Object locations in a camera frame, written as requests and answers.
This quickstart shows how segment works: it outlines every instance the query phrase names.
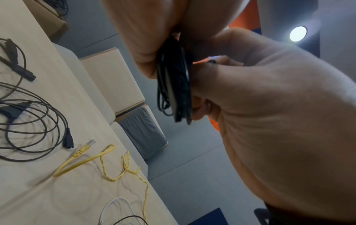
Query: light wood tabletop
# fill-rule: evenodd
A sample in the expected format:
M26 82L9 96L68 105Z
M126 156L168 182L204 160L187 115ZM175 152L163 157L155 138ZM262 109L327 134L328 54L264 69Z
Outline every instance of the light wood tabletop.
M108 175L118 176L122 170L121 156L126 152L125 147L21 0L1 0L0 37L12 39L24 51L27 69L37 76L33 82L23 80L20 87L43 97L64 114L75 145L84 145L90 139L96 140L81 157L93 156L108 144L116 146L115 150L104 156L104 161ZM0 56L5 56L1 49ZM0 63L0 81L15 84L18 79L19 75ZM2 96L6 90L0 89ZM19 125L17 129L29 131L33 127ZM0 133L0 144L4 146L4 135ZM48 141L39 143L35 148L43 149L45 145L48 145ZM106 203L117 197L126 198L135 214L142 216L145 184L129 173L116 182L105 180L99 159L58 178L51 177L73 151L60 146L48 156L33 162L0 160L0 224L94 225L98 224L100 212ZM136 163L131 159L131 169L136 168ZM113 204L105 212L104 225L113 224L128 215L131 212L125 202ZM151 185L146 215L149 225L177 224ZM135 219L122 224L129 222L138 224Z

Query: black sleeve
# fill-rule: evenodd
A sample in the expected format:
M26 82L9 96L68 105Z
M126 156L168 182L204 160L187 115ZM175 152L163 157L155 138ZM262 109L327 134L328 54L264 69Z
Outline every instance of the black sleeve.
M285 225L350 225L356 222L338 222L321 218L313 218L302 215L297 215L292 212L287 212L271 205L266 204L268 211L272 214L273 218Z

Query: white cable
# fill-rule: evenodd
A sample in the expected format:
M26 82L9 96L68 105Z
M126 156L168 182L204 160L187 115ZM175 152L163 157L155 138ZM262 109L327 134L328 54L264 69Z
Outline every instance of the white cable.
M104 211L106 210L106 208L107 208L109 205L111 205L111 203L113 203L114 201L117 201L117 200L120 200L120 199L124 200L124 201L130 206L130 209L131 209L132 214L133 214L133 215L136 215L136 214L134 213L133 209L132 209L131 204L129 203L129 201L128 201L126 198L121 198L121 197L120 197L120 198L115 198L115 199L111 200L110 202L108 202L108 203L104 206L103 210L101 211L100 217L99 217L99 223L98 223L99 225L102 225L103 222L104 222L104 220L103 220L103 215L104 215ZM136 217L136 219L137 219L138 224L141 225L141 221L140 221L137 217Z

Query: orange object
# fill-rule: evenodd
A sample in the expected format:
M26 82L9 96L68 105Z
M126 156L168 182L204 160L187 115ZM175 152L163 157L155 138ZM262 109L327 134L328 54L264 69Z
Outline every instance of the orange object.
M229 28L242 27L248 30L260 28L260 15L258 14L257 0L250 0L242 13L229 25ZM218 123L209 118L211 125L220 132Z

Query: hand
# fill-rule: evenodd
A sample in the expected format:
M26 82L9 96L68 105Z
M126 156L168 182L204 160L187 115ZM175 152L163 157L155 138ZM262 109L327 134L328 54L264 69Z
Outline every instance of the hand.
M156 54L171 33L206 39L228 26L248 0L103 0L141 72L156 77Z
M227 154L266 203L321 218L356 219L356 85L297 47L243 29L193 44L193 119L218 122Z

